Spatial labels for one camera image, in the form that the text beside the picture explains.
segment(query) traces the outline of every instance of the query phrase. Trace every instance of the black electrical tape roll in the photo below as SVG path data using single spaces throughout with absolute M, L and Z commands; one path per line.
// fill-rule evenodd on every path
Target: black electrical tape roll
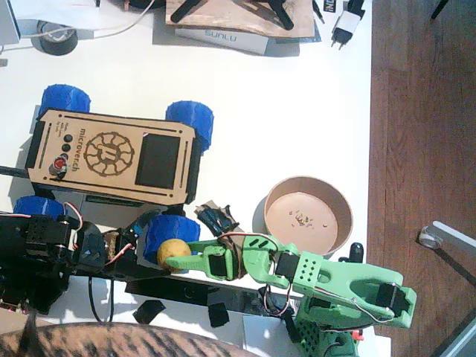
M 57 28 L 66 28 L 63 25 L 57 25 L 46 21 L 38 21 L 36 29 L 38 33 L 46 33 Z M 76 30 L 65 30 L 39 37 L 39 44 L 47 54 L 62 56 L 69 54 L 76 48 L 77 32 Z

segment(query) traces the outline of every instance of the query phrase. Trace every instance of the white power adapter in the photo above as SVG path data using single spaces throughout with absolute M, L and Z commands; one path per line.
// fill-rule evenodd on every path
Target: white power adapter
M 352 39 L 356 32 L 357 25 L 362 17 L 364 17 L 365 10 L 362 10 L 364 0 L 350 0 L 347 4 L 347 9 L 342 11 L 342 14 L 337 19 L 334 29 L 332 30 L 332 46 L 337 42 L 340 43 L 339 50 Z

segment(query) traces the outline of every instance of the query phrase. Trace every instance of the brown paper bowl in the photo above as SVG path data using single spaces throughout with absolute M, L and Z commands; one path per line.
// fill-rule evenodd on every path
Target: brown paper bowl
M 327 182 L 307 176 L 281 181 L 265 201 L 266 229 L 282 244 L 300 251 L 328 255 L 352 231 L 352 211 L 342 194 Z

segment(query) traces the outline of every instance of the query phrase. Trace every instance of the red button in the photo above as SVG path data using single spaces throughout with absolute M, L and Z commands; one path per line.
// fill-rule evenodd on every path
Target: red button
M 360 332 L 358 329 L 354 329 L 352 331 L 352 338 L 354 341 L 363 341 L 364 340 L 364 334 Z
M 57 170 L 62 169 L 64 166 L 66 166 L 66 160 L 64 158 L 57 158 L 54 161 L 54 168 Z

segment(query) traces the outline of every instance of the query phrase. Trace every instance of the small potato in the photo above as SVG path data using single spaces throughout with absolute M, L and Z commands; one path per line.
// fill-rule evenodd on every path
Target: small potato
M 158 264 L 172 273 L 177 273 L 181 269 L 176 269 L 168 266 L 165 260 L 170 257 L 186 257 L 192 255 L 192 251 L 186 242 L 181 239 L 169 239 L 161 244 L 157 251 Z

